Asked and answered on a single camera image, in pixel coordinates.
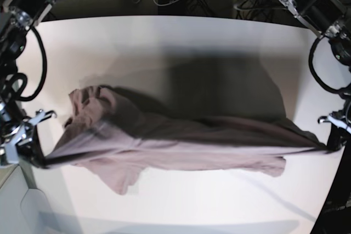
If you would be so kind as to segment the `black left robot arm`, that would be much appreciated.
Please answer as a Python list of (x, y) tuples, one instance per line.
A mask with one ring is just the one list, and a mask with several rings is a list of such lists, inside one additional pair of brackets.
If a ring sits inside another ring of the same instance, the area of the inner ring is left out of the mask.
[(345, 100), (343, 109), (318, 119), (318, 123), (331, 124), (327, 147), (330, 150), (338, 150), (350, 143), (350, 85), (338, 89), (331, 88), (316, 73), (313, 59), (318, 44), (326, 38), (335, 59), (340, 64), (350, 67), (350, 30), (347, 29), (350, 15), (339, 0), (279, 0), (279, 2), (316, 35), (308, 57), (308, 66), (313, 78), (323, 90)]

